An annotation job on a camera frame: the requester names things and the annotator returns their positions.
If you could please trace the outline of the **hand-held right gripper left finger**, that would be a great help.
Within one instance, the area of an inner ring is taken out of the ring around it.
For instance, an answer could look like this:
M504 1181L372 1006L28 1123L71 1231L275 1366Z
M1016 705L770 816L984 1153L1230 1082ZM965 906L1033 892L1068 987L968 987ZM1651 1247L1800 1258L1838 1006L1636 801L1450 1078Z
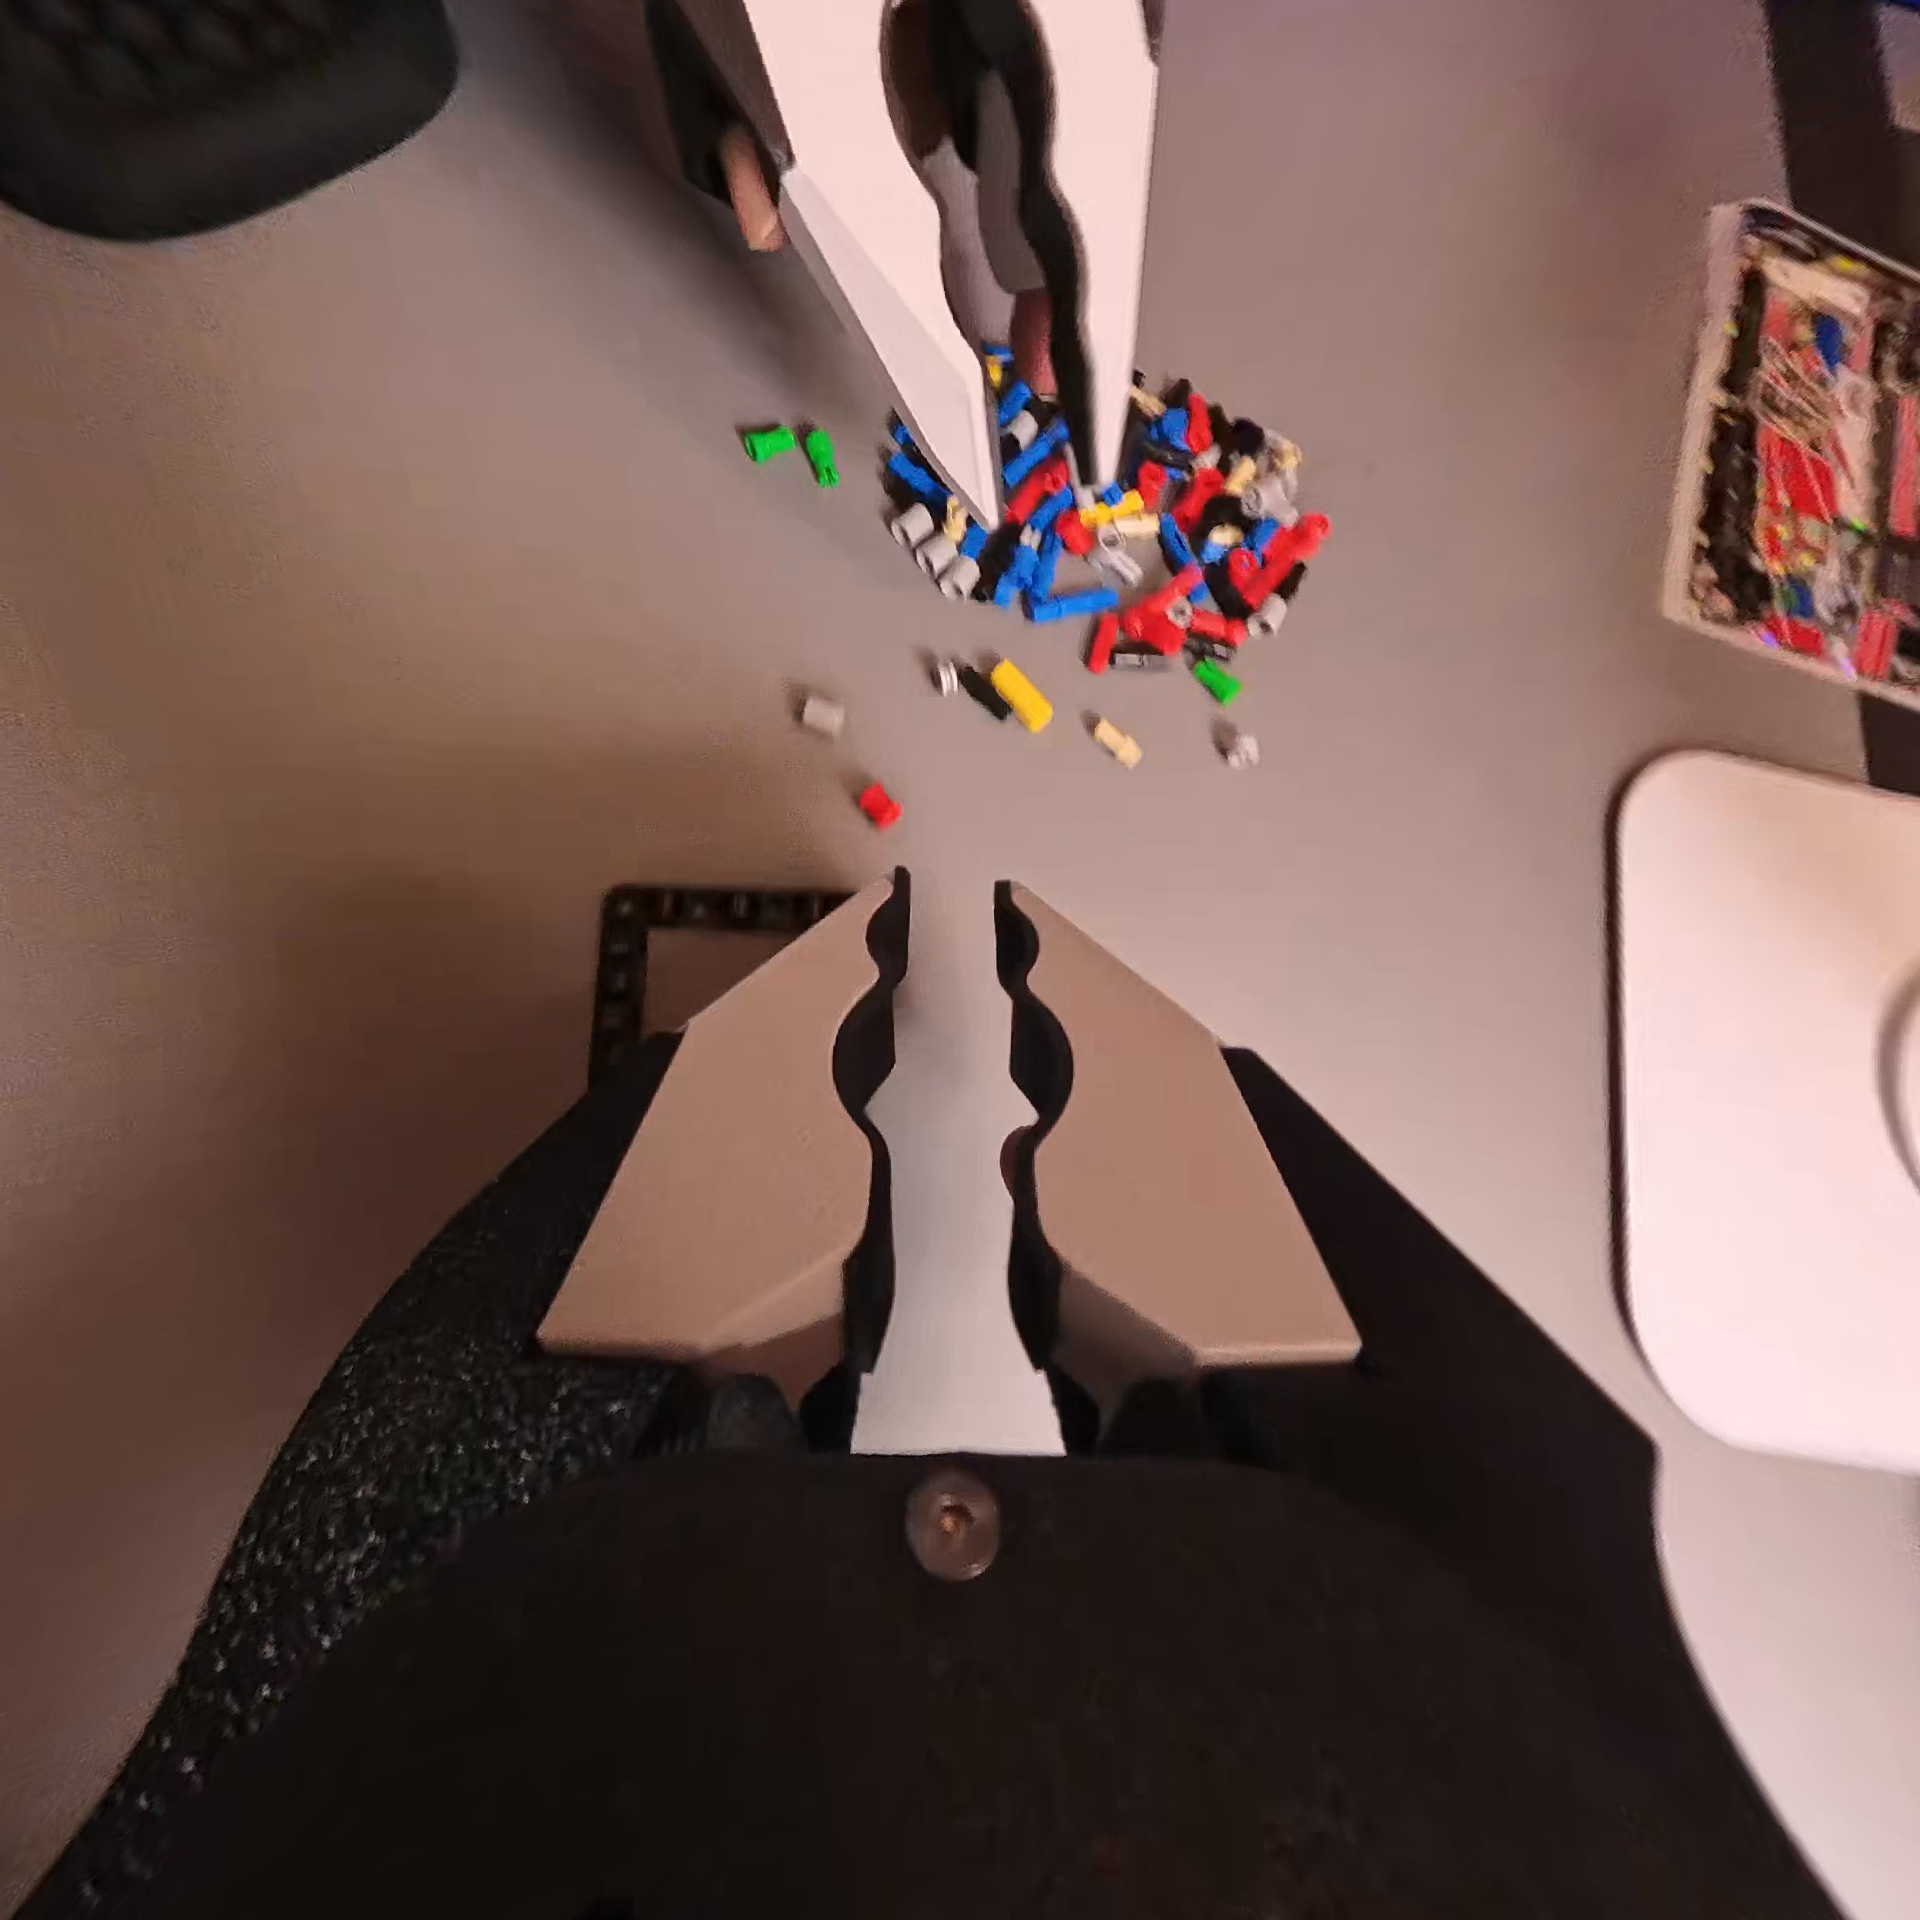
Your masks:
M666 1045L538 1326L547 1356L763 1378L793 1408L859 1381L895 1313L895 1069L909 872L793 933Z

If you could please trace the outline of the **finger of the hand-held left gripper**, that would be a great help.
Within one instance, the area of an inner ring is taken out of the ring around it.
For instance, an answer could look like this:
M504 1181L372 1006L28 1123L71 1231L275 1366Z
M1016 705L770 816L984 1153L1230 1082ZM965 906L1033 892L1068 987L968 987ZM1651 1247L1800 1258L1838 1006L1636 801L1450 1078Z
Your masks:
M1069 426L1085 487L1118 479L1137 366L1161 6L964 2L979 232L1024 381Z
M949 298L943 209L906 142L895 14L882 2L744 4L785 144L790 232L874 351L938 475L995 526L988 374Z

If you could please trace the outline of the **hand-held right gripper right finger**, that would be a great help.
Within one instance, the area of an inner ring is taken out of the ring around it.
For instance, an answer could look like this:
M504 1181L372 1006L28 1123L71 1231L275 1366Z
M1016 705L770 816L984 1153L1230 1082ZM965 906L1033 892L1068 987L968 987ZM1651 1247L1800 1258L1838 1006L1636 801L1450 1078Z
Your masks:
M1235 1368L1342 1368L1362 1337L1212 1031L1034 891L995 885L1011 1071L1011 1303L1095 1405Z

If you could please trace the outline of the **black rectangular lego frame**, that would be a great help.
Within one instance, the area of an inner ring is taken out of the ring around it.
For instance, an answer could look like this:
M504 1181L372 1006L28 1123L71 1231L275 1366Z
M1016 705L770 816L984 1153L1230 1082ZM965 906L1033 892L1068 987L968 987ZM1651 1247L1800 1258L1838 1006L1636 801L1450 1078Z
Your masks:
M821 889L619 884L600 906L589 1026L589 1085L621 1069L648 1038L648 993L655 935L693 933L773 939L785 947L851 901Z

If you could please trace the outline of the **pile of small lego pieces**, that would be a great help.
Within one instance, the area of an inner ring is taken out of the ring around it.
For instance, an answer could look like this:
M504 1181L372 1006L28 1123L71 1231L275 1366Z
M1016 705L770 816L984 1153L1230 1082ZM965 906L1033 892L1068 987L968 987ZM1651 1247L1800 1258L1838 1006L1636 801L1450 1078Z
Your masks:
M949 601L1076 636L1094 675L1182 669L1230 707L1238 657L1276 636L1331 517L1304 505L1304 453L1187 381L1134 374L1120 469L1079 476L1064 410L988 351L1001 508L984 523L892 417L879 449L888 531Z

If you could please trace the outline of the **lego sticker sheet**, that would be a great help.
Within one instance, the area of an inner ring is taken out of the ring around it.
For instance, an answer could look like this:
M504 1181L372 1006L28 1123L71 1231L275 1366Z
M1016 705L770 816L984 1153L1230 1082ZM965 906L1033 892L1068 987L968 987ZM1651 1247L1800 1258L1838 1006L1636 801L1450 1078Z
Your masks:
M1721 203L1660 610L1918 707L1918 275L1799 211Z

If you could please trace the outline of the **black wrist rest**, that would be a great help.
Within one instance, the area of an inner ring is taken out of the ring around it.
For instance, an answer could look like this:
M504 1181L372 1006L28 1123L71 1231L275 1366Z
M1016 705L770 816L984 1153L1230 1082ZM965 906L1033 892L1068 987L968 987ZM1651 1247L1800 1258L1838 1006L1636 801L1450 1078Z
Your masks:
M108 242L215 232L403 145L456 78L439 2L7 2L2 202Z

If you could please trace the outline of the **white adjustable stand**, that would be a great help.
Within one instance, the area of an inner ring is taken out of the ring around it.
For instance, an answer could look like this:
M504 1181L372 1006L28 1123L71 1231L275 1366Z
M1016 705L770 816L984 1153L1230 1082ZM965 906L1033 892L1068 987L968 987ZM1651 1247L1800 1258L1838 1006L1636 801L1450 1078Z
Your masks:
M1918 803L1727 754L1614 819L1619 1254L1702 1431L1918 1471Z

